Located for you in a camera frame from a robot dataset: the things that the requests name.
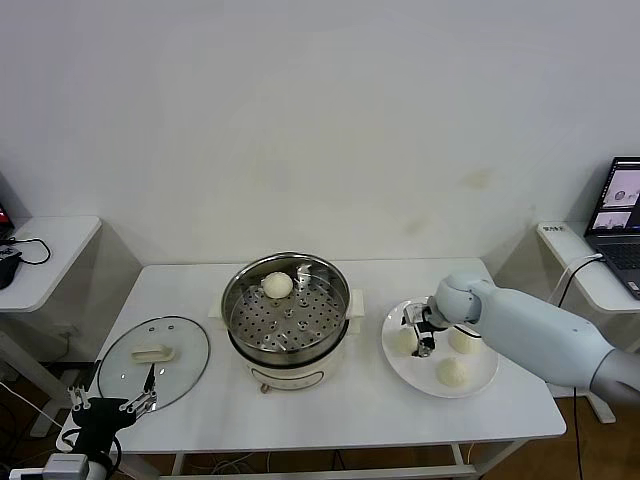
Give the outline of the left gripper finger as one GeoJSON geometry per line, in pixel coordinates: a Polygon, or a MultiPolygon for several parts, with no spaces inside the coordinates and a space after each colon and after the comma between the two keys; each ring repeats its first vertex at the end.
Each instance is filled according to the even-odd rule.
{"type": "Polygon", "coordinates": [[[67,392],[73,411],[86,410],[90,407],[88,394],[98,370],[99,362],[94,362],[90,366],[74,366],[66,371],[67,392]]]}
{"type": "Polygon", "coordinates": [[[135,416],[142,416],[151,411],[157,402],[155,385],[155,364],[152,363],[145,378],[142,392],[135,396],[132,400],[129,400],[121,405],[119,407],[119,410],[128,414],[134,414],[135,416]]]}

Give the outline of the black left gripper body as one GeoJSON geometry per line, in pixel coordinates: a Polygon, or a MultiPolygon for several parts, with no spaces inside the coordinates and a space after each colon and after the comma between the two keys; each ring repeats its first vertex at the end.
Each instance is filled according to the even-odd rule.
{"type": "Polygon", "coordinates": [[[134,424],[134,414],[121,406],[121,398],[90,398],[88,407],[72,408],[72,419],[80,429],[74,441],[73,453],[109,453],[117,433],[134,424]]]}

